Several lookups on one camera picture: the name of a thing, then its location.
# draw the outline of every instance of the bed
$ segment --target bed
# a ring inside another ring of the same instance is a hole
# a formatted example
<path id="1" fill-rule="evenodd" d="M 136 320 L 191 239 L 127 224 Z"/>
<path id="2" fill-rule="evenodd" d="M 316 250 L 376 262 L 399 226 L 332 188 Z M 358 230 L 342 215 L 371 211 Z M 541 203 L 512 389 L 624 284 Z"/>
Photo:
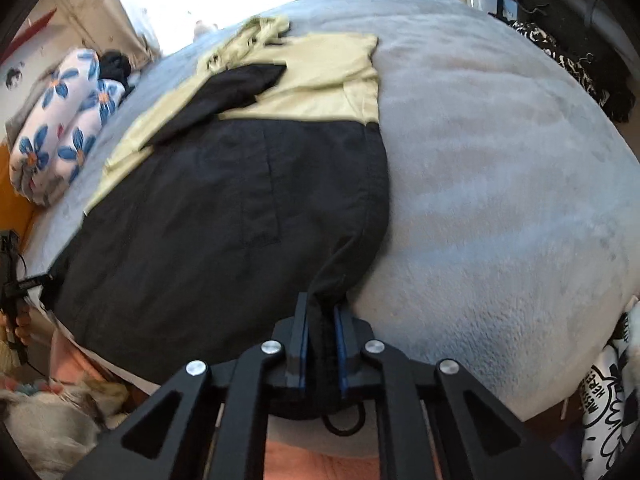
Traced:
<path id="1" fill-rule="evenodd" d="M 640 165 L 598 105 L 553 60 L 457 0 L 299 0 L 290 35 L 372 32 L 391 222 L 351 302 L 409 357 L 455 358 L 522 419 L 572 394 L 640 288 Z M 44 272 L 82 221 L 126 129 L 235 29 L 156 63 L 105 127 L 24 253 Z M 272 435 L 351 450 L 314 422 Z"/>

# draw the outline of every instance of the silver screw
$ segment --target silver screw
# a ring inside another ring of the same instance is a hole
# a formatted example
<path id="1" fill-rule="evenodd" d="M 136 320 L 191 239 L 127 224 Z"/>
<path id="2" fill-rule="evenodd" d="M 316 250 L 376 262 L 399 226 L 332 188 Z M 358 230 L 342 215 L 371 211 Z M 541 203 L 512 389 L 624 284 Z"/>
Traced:
<path id="1" fill-rule="evenodd" d="M 262 343 L 260 348 L 265 354 L 273 355 L 273 354 L 277 354 L 280 350 L 282 350 L 282 345 L 277 341 L 270 340 Z"/>
<path id="2" fill-rule="evenodd" d="M 192 376 L 202 375 L 207 370 L 207 365 L 202 361 L 191 361 L 187 365 L 187 373 Z"/>
<path id="3" fill-rule="evenodd" d="M 385 349 L 385 344 L 377 339 L 364 343 L 364 349 L 370 354 L 380 354 Z"/>
<path id="4" fill-rule="evenodd" d="M 444 361 L 440 363 L 440 371 L 443 374 L 455 375 L 460 371 L 460 365 L 453 359 L 444 359 Z"/>

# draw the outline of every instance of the yellow fabric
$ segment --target yellow fabric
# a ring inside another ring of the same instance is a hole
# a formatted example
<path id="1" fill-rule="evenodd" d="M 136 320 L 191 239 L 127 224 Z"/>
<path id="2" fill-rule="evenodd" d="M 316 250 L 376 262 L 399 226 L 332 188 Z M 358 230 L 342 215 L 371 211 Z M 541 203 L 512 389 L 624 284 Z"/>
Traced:
<path id="1" fill-rule="evenodd" d="M 193 76 L 162 96 L 131 125 L 104 165 L 88 203 L 89 212 L 151 153 L 145 143 L 190 101 L 214 74 L 260 62 L 286 63 L 276 86 L 257 103 L 228 110 L 220 119 L 352 120 L 378 122 L 378 74 L 370 56 L 378 39 L 371 34 L 309 34 L 280 38 L 289 28 L 283 16 L 255 17 L 236 35 L 198 61 Z"/>
<path id="2" fill-rule="evenodd" d="M 18 195 L 9 182 L 9 147 L 0 144 L 0 231 L 14 230 L 23 248 L 35 220 L 36 206 Z"/>

